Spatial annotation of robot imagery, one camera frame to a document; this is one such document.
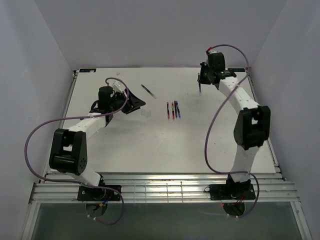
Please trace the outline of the green pen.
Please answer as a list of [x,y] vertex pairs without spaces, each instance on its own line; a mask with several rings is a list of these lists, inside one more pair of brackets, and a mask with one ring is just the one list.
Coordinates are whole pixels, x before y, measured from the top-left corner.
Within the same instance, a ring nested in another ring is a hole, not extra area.
[[145,87],[143,84],[141,84],[141,87],[149,94],[151,95],[154,99],[157,99],[156,95],[152,93],[147,87]]

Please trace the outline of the orange red pen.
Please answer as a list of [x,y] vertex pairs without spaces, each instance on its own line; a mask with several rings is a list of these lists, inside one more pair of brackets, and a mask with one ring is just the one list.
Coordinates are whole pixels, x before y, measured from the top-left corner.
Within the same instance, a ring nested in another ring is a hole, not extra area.
[[172,112],[172,120],[175,120],[175,104],[174,102],[171,103],[171,112]]

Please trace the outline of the dark blue pen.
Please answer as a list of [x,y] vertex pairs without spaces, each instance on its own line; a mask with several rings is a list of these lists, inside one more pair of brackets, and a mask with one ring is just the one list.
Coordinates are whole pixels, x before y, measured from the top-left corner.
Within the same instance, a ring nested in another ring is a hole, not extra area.
[[174,101],[174,113],[175,113],[175,118],[178,119],[178,110],[177,110],[177,102]]

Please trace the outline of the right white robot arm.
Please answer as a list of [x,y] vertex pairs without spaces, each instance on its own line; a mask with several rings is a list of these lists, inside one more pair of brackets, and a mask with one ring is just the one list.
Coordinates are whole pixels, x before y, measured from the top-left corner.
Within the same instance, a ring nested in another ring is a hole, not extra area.
[[208,49],[207,60],[200,63],[198,84],[213,85],[237,113],[233,137],[237,144],[233,166],[226,185],[226,194],[237,199],[244,193],[242,183],[250,180],[253,162],[260,147],[270,134],[271,110],[253,100],[241,87],[235,72],[227,70],[222,52]]

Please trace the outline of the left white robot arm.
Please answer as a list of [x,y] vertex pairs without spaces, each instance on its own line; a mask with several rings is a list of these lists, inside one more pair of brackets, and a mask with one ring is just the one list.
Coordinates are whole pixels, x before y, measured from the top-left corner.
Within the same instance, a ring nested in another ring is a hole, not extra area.
[[58,128],[54,132],[49,167],[90,185],[88,193],[95,200],[102,199],[106,195],[106,187],[103,177],[87,166],[87,140],[111,122],[113,112],[120,110],[127,115],[145,105],[145,101],[131,91],[121,90],[117,84],[100,87],[98,100],[91,105],[88,118],[67,129]]

